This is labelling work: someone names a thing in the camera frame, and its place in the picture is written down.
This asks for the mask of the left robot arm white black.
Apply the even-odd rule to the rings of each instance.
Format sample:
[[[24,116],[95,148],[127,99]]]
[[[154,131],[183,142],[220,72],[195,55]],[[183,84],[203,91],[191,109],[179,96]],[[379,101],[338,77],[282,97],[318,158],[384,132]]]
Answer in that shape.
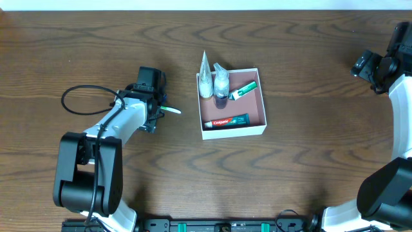
[[[164,116],[162,90],[131,88],[114,93],[104,117],[82,133],[60,141],[53,201],[84,215],[67,220],[62,231],[141,231],[138,213],[122,199],[124,145],[138,130],[154,132]]]

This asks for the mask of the green Colgate toothpaste tube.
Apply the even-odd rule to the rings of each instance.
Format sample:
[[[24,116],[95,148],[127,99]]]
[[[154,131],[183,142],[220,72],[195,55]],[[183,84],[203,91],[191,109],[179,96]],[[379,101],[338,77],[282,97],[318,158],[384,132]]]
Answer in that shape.
[[[234,126],[243,126],[249,125],[250,119],[248,114],[228,117],[224,119],[216,119],[213,121],[205,122],[204,126],[206,128],[220,128],[220,127],[234,127]]]

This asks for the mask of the green white soap box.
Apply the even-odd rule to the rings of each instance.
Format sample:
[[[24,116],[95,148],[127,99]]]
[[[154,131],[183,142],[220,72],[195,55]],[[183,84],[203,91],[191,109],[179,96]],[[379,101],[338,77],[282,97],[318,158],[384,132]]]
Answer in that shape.
[[[252,81],[243,87],[239,89],[235,89],[231,91],[228,95],[229,100],[236,101],[239,98],[242,98],[242,96],[250,93],[251,91],[255,90],[257,88],[257,83],[255,81]]]

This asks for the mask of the white Pantene tube gold cap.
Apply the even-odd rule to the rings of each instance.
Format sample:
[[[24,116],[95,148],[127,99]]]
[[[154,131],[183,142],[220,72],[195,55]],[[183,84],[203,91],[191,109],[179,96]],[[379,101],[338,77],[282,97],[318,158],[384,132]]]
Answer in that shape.
[[[198,90],[202,98],[208,99],[213,95],[213,81],[206,52],[203,57],[199,72]]]

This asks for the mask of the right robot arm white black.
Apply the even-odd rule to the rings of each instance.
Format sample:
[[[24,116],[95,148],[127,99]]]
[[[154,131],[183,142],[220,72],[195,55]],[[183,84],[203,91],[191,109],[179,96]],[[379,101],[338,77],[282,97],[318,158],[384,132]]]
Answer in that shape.
[[[392,116],[389,162],[366,177],[357,196],[323,209],[317,231],[411,230],[411,22],[397,23],[386,53],[365,50],[350,70],[388,97]]]

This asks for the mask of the clear pump bottle blue liquid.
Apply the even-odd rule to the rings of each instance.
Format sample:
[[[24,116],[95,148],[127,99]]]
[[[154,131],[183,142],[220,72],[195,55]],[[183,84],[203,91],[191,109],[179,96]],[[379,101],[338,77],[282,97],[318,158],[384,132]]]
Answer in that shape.
[[[229,72],[218,63],[214,63],[214,69],[214,103],[217,109],[224,109],[229,98]]]

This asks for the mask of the green white toothbrush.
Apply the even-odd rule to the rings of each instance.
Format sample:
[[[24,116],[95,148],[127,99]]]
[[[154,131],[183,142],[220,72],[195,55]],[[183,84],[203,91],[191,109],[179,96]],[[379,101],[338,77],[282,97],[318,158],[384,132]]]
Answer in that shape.
[[[177,113],[177,114],[181,114],[181,113],[182,113],[179,109],[173,108],[173,107],[170,107],[170,106],[161,106],[160,108],[161,108],[162,110],[169,111],[169,112],[172,112],[172,113]]]

